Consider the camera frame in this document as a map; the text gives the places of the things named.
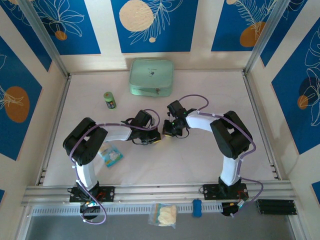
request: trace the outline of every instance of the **mounting plate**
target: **mounting plate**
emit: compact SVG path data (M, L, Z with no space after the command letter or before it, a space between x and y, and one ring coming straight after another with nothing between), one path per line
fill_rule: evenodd
M71 189L70 193L70 203L83 203L86 202L86 200L82 199L81 196L81 190L74 186ZM114 186L99 186L98 189L98 195L96 196L97 200L101 203L103 202L109 202L113 203L114 197L115 197L115 187Z
M249 197L245 183L241 183L236 190L233 190L227 196L222 194L219 189L219 184L204 184L202 187L204 200L238 200L240 197L238 192L244 192Z

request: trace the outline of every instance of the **green can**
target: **green can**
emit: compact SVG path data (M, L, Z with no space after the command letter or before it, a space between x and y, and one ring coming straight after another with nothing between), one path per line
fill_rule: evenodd
M117 106L116 106L116 101L115 101L115 98L114 98L114 95L112 94L112 92L110 91L107 91L104 95L104 100L105 100L105 103L106 105L108 106L109 109L115 109Z

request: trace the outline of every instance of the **orange circle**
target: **orange circle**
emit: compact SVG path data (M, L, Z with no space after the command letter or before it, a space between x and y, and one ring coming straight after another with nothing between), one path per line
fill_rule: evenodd
M63 32L63 31L56 31L55 33L54 33L54 35L55 35L55 37L57 38L57 39L59 39L60 41L64 41L64 40L66 40L67 39L67 34L65 33L65 32Z
M30 101L27 92L19 86L12 86L5 92L4 100L7 100L7 103L4 105L5 112L8 117L16 122L23 123L28 116L30 109Z
M247 27L240 36L240 44L246 48L254 47L265 25L264 21L260 21Z
M298 107L302 110L308 107L308 98L305 95L298 98Z

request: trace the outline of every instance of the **gray floor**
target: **gray floor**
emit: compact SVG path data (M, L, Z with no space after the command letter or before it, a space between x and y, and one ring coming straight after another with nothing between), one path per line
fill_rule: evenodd
M176 229L148 224L148 215L109 215L107 223L89 225L79 216L32 217L27 240L292 240L287 216L259 215L254 205L234 219L220 213L201 218L178 214Z

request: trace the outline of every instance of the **white floor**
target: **white floor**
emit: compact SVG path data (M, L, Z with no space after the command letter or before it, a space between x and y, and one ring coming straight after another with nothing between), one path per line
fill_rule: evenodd
M85 117L97 123L118 123L133 118L141 109L160 114L159 131L167 117L167 105L188 94L200 94L210 101L203 110L224 114L235 111L253 136L257 150L242 164L241 175L256 180L273 180L273 173L258 129L241 72L177 70L172 95L143 97L129 92L129 72L72 76L64 109L46 171L45 186L73 185L71 168L63 141ZM111 91L116 109L108 109L103 94ZM183 107L199 108L205 101L189 97ZM216 182L222 171L223 156L211 132L191 129L186 139L163 137L154 145L134 145L131 141L114 141L124 158L107 168L99 156L94 159L101 184L180 184Z

